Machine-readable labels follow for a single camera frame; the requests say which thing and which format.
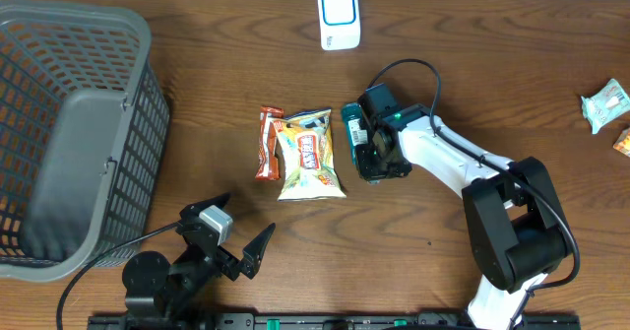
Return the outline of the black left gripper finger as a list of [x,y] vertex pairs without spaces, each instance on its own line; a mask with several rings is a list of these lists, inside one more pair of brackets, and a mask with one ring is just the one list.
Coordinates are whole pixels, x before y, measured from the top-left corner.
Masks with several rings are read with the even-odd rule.
[[260,270],[266,248],[271,240],[275,229],[275,223],[269,224],[243,248],[243,257],[240,261],[241,271]]
[[189,204],[182,209],[182,211],[180,212],[180,216],[181,217],[198,217],[204,210],[212,206],[223,209],[224,206],[229,201],[229,198],[230,198],[230,193],[227,192],[227,193],[223,193],[221,195],[218,195],[216,197],[213,197],[207,200]]

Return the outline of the teal mouthwash bottle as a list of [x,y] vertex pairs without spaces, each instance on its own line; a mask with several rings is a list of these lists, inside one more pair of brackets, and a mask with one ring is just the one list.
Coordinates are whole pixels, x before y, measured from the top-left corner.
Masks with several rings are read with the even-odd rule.
[[346,127],[351,160],[354,165],[357,165],[355,149],[357,146],[368,143],[367,131],[362,128],[362,110],[357,102],[348,103],[342,108],[342,120]]

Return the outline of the yellow snack bag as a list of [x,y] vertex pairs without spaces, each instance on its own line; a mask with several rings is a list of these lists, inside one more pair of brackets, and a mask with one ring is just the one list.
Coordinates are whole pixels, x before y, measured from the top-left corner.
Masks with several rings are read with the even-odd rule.
[[346,198],[335,171],[331,110],[273,118],[284,165],[279,201]]

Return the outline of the red brown snack bar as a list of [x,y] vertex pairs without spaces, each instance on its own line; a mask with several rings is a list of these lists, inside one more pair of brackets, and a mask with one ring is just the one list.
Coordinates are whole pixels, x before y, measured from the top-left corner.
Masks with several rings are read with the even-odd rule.
[[260,109],[259,165],[255,175],[257,180],[280,178],[279,162],[276,156],[277,134],[272,120],[283,117],[284,111],[281,108],[262,106]]

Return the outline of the light green wipes packet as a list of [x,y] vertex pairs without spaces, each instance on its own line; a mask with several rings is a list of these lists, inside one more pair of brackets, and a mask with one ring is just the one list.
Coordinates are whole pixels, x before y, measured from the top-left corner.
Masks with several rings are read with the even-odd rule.
[[615,79],[590,98],[581,97],[584,118],[590,123],[593,135],[607,123],[629,111],[629,96]]

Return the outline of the orange tissue pack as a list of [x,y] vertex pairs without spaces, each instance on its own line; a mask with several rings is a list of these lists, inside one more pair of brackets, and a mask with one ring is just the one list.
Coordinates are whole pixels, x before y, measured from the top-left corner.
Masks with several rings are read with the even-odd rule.
[[630,128],[623,130],[613,144],[613,149],[626,157],[630,157]]

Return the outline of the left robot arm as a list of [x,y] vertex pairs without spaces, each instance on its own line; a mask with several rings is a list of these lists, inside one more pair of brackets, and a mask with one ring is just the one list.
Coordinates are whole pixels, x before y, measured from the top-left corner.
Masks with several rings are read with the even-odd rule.
[[254,278],[276,229],[269,224],[237,258],[222,247],[230,236],[233,219],[224,211],[230,195],[190,204],[180,212],[175,231],[186,243],[173,262],[156,251],[143,251],[125,265],[126,329],[212,329],[213,317],[192,306],[196,294],[221,276],[236,280]]

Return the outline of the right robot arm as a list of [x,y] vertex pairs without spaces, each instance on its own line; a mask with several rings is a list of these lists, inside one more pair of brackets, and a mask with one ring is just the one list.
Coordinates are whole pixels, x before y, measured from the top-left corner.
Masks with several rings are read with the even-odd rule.
[[525,327],[524,309],[547,276],[579,250],[544,164],[491,154],[416,104],[353,103],[343,110],[352,161],[370,182],[419,166],[463,201],[473,259],[481,273],[466,309],[477,329]]

